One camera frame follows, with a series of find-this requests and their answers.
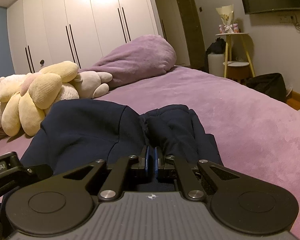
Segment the cream flower plush cushion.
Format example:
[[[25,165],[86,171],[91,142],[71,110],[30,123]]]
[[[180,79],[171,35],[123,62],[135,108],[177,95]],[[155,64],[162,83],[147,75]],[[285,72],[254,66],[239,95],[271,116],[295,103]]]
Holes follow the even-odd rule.
[[[5,77],[0,82],[3,131],[12,137],[22,129],[34,136],[54,103],[79,98],[70,84],[77,74],[77,64],[63,61],[36,73]]]

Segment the white plush bunny toy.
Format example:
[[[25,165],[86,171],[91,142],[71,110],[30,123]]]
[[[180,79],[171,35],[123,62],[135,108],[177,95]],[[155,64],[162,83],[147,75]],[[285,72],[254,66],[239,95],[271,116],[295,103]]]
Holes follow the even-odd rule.
[[[99,98],[109,91],[107,72],[46,70],[0,78],[0,139],[24,131],[34,136],[53,104]]]

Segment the black bag on bin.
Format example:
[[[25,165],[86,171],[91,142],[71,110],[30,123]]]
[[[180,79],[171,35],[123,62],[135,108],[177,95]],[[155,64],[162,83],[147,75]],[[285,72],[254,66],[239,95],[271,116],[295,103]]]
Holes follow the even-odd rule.
[[[218,37],[215,42],[207,48],[206,54],[223,54],[225,53],[226,42],[224,39]]]

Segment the pink pillow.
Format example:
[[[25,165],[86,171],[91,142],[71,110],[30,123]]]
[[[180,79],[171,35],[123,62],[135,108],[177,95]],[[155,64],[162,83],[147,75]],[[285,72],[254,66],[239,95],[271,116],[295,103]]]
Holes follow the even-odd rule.
[[[79,72],[108,72],[111,89],[166,74],[176,63],[174,48],[160,35],[143,35],[123,44]]]

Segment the wrapped flower bouquet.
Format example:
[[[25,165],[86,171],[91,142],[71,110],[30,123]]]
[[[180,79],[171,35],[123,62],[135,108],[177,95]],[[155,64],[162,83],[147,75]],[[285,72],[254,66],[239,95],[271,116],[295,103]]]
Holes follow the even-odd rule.
[[[221,34],[239,33],[238,23],[235,22],[234,5],[226,5],[216,8],[221,18],[222,24],[219,25]]]

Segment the dark wooden door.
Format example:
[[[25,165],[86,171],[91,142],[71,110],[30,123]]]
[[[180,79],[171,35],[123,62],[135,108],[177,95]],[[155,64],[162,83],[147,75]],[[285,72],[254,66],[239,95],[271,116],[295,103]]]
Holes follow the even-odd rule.
[[[190,67],[204,70],[205,45],[201,24],[194,0],[177,0],[186,39]]]

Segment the pink bed cover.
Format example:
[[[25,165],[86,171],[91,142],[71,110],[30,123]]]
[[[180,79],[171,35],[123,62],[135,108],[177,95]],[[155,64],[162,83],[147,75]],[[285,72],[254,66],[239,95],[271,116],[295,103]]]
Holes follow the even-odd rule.
[[[193,109],[215,136],[223,164],[290,191],[300,209],[300,112],[234,81],[175,67],[115,88],[104,100],[137,113],[171,104]],[[300,211],[292,233],[300,238]]]

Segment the yellow legged side table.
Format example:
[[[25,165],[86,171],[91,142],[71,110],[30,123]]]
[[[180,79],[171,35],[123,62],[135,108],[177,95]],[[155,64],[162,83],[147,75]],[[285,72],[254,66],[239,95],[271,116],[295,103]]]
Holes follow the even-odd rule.
[[[216,34],[225,40],[224,73],[223,76],[243,83],[255,77],[253,64],[254,42],[249,33]]]

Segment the navy blue zip jacket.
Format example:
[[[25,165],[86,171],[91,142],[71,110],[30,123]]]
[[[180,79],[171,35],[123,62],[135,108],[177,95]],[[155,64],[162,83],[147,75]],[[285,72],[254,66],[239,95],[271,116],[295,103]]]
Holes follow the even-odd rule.
[[[144,147],[194,164],[221,164],[215,137],[194,110],[168,105],[138,114],[114,102],[76,99],[53,105],[21,158],[25,166],[47,164],[60,174],[98,159],[109,164]]]

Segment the white cylindrical bin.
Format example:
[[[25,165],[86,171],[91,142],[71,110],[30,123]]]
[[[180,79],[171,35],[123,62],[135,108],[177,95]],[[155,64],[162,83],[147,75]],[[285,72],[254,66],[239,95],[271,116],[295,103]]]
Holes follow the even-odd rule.
[[[222,77],[224,75],[224,65],[225,54],[214,54],[210,53],[207,56],[209,73],[215,76]]]

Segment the black clothes on floor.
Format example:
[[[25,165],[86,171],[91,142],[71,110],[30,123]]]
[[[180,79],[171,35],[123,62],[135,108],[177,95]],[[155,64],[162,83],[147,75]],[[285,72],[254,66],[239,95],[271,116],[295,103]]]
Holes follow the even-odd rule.
[[[275,100],[286,103],[286,85],[280,73],[253,77],[247,81],[246,86]]]

